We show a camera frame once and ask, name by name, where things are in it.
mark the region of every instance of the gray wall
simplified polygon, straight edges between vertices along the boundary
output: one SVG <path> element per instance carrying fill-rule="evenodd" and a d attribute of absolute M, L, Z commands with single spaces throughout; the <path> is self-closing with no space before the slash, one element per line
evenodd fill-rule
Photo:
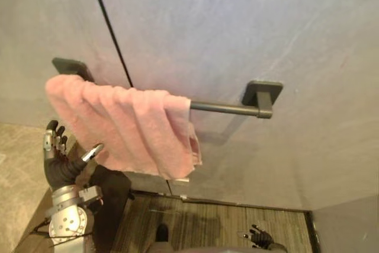
<path fill-rule="evenodd" d="M 0 0 L 0 121 L 45 126 L 53 57 L 86 62 L 99 84 L 128 87 L 97 0 Z"/>
<path fill-rule="evenodd" d="M 379 252 L 379 196 L 315 210 L 322 252 Z"/>
<path fill-rule="evenodd" d="M 378 193 L 379 0 L 104 0 L 140 89 L 238 104 L 285 89 L 271 120 L 193 111 L 204 165 L 174 194 L 322 209 Z M 54 56 L 128 87 L 96 0 L 1 0 L 0 121 L 42 126 Z"/>
<path fill-rule="evenodd" d="M 137 88 L 238 104 L 284 90 L 270 120 L 192 111 L 204 165 L 175 194 L 319 209 L 378 193 L 379 0 L 104 0 Z"/>

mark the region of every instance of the towel bar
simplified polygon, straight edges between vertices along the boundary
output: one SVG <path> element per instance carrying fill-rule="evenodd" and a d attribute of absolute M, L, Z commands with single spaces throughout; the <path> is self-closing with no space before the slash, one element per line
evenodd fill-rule
<path fill-rule="evenodd" d="M 77 60 L 54 58 L 53 65 L 61 74 L 77 74 L 84 80 L 94 81 L 86 65 Z M 261 119 L 272 117 L 272 105 L 283 89 L 282 83 L 251 81 L 246 87 L 241 106 L 227 105 L 223 103 L 211 103 L 191 101 L 190 108 L 193 110 L 212 111 L 218 113 L 255 116 Z"/>

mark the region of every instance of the robotic hand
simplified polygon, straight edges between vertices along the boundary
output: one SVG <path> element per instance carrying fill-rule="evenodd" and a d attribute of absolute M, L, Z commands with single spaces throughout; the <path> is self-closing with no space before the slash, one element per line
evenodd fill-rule
<path fill-rule="evenodd" d="M 73 185 L 75 178 L 82 172 L 93 157 L 95 157 L 103 144 L 95 145 L 81 159 L 68 161 L 66 156 L 67 136 L 63 136 L 64 126 L 58 126 L 58 121 L 51 121 L 46 128 L 43 139 L 44 170 L 47 182 L 55 191 L 67 185 Z"/>
<path fill-rule="evenodd" d="M 253 242 L 255 245 L 253 247 L 259 247 L 263 249 L 268 249 L 272 251 L 280 251 L 280 252 L 287 252 L 287 249 L 285 246 L 275 243 L 272 236 L 257 227 L 257 225 L 252 225 L 252 229 L 250 229 L 250 234 L 244 234 L 244 238 L 250 239 L 251 242 Z"/>
<path fill-rule="evenodd" d="M 94 218 L 88 206 L 102 201 L 101 189 L 97 186 L 79 189 L 75 179 L 104 145 L 97 144 L 80 159 L 69 161 L 67 137 L 63 136 L 65 127 L 56 130 L 57 126 L 58 121 L 51 121 L 43 139 L 44 171 L 53 191 L 53 207 L 46 212 L 46 217 L 51 218 L 49 235 L 55 252 L 94 252 L 91 236 Z"/>

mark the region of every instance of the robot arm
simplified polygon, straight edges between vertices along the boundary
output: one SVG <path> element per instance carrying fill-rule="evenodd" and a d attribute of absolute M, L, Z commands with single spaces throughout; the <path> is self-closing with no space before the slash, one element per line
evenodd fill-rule
<path fill-rule="evenodd" d="M 57 126 L 57 121 L 51 121 L 43 139 L 44 171 L 53 191 L 53 207 L 46 212 L 51 219 L 49 235 L 57 253 L 95 252 L 91 236 L 94 218 L 88 206 L 102 201 L 101 189 L 97 186 L 80 189 L 75 179 L 104 145 L 97 144 L 80 159 L 69 161 L 67 137 L 63 136 L 65 127 L 56 130 Z"/>

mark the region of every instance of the towel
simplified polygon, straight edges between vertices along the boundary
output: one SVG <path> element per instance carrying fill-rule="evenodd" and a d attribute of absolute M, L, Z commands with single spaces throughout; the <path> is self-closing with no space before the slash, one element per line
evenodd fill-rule
<path fill-rule="evenodd" d="M 162 90 L 98 86 L 78 75 L 55 76 L 45 89 L 84 148 L 105 145 L 96 160 L 108 169 L 170 180 L 201 165 L 188 98 Z"/>

